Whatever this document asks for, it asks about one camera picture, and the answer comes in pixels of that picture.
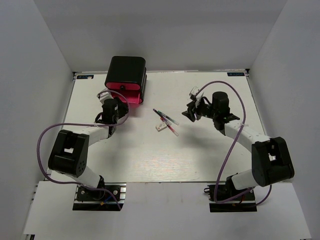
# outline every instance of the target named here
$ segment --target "gray wall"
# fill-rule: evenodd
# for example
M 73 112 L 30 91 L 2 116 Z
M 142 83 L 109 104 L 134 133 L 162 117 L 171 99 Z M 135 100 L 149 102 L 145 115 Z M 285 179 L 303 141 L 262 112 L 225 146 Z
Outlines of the gray wall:
M 320 240 L 319 69 L 320 1 L 289 0 L 252 66 L 250 86 L 267 133 L 287 141 L 294 189 L 315 240 Z
M 72 72 L 32 0 L 0 1 L 1 239 L 20 239 L 43 177 L 36 160 L 41 131 L 63 120 Z M 47 161 L 54 134 L 42 145 Z
M 287 0 L 35 0 L 73 71 L 250 68 Z

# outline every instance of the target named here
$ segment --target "pink marker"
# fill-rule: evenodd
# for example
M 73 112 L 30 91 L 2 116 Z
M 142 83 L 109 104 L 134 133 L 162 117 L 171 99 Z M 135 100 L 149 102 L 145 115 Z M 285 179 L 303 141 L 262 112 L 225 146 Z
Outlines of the pink marker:
M 164 122 L 166 124 L 166 126 L 168 127 L 168 129 L 171 130 L 171 132 L 173 132 L 174 135 L 176 135 L 177 137 L 179 136 L 179 134 L 169 125 L 166 123 L 165 119 L 163 117 L 161 117 L 161 121 Z

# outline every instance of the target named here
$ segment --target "white eraser block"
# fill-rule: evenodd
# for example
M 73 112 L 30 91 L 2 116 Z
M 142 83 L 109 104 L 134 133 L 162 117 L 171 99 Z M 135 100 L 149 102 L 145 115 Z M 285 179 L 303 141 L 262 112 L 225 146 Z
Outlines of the white eraser block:
M 160 132 L 160 131 L 162 131 L 163 129 L 166 129 L 167 128 L 167 125 L 164 123 L 164 122 L 162 122 L 162 123 L 160 123 L 159 125 L 156 125 L 155 126 L 155 129 L 158 131 L 158 132 Z

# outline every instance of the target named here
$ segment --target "blue label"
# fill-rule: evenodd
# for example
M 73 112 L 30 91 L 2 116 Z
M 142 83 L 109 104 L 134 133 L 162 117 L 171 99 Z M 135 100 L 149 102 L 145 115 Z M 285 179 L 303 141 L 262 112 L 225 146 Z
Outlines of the blue label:
M 229 77 L 243 77 L 245 74 L 243 72 L 227 72 Z
M 93 79 L 94 75 L 78 75 L 76 79 Z

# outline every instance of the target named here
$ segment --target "marker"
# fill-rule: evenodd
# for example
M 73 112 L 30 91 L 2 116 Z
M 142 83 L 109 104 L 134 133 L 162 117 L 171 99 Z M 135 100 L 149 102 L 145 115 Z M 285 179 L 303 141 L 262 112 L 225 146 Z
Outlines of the marker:
M 171 122 L 173 122 L 175 125 L 177 125 L 177 126 L 179 125 L 179 123 L 178 123 L 177 121 L 175 121 L 175 120 L 173 120 L 171 117 L 165 115 L 163 112 L 158 111 L 158 113 L 159 113 L 160 115 L 162 115 L 163 117 L 167 118 L 168 120 L 170 120 Z
M 161 117 L 161 121 L 166 124 L 166 126 L 171 130 L 171 132 L 173 132 L 174 135 L 176 135 L 177 137 L 179 136 L 179 134 L 169 124 L 165 122 L 165 118 Z
M 165 124 L 169 125 L 169 122 L 166 118 L 164 118 L 164 116 L 162 116 L 157 110 L 153 109 L 153 111 L 159 115 L 160 118 L 163 118 L 163 122 L 165 122 Z

